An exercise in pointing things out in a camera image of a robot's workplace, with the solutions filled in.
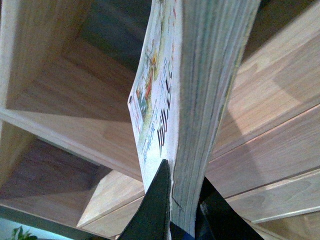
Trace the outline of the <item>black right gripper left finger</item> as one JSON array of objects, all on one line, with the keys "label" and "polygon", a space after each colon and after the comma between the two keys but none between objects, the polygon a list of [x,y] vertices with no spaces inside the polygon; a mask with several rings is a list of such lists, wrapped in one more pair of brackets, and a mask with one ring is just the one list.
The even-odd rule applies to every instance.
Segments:
[{"label": "black right gripper left finger", "polygon": [[120,240],[166,240],[170,220],[170,166],[163,159],[133,218]]}]

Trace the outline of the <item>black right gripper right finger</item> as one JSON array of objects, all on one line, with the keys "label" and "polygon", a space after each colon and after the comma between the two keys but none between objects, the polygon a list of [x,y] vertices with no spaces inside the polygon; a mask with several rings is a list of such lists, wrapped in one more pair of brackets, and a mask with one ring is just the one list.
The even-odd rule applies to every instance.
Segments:
[{"label": "black right gripper right finger", "polygon": [[203,180],[198,203],[198,238],[200,240],[262,239],[206,178]]}]

